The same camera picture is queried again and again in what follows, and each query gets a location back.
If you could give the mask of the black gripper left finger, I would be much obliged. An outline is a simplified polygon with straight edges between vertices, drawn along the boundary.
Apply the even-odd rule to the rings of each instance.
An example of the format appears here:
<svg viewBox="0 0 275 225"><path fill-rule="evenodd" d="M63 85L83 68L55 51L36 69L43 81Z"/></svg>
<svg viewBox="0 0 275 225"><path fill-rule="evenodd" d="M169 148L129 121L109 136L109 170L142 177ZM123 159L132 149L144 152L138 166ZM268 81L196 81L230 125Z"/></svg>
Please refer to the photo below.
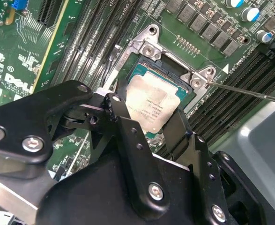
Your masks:
<svg viewBox="0 0 275 225"><path fill-rule="evenodd" d="M132 207L139 215L163 215L169 194L138 122L115 93L89 104L92 90L75 80L0 106L0 182L16 187L45 175L54 141L75 129L102 137L101 153L115 138Z"/></svg>

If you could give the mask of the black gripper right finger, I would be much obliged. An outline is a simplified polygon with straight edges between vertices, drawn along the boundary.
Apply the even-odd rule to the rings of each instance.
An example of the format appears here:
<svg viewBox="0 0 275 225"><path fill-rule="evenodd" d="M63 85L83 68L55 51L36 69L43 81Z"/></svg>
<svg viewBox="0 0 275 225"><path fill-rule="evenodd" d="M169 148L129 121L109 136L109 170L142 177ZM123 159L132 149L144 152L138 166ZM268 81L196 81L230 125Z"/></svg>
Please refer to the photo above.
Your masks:
<svg viewBox="0 0 275 225"><path fill-rule="evenodd" d="M260 193L226 153L211 154L182 110L163 127L167 150L192 173L193 216L198 225L265 225Z"/></svg>

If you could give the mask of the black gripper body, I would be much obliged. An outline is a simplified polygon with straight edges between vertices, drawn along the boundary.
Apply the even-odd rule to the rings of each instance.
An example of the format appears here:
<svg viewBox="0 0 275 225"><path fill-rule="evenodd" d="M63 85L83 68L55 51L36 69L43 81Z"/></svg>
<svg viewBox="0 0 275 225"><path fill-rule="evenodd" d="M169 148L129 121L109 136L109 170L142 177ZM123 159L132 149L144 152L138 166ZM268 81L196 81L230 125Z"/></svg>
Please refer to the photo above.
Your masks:
<svg viewBox="0 0 275 225"><path fill-rule="evenodd" d="M203 225L193 175L186 168L155 156L170 194L170 208L154 225ZM37 213L39 225L145 225L131 206L116 152L57 183Z"/></svg>

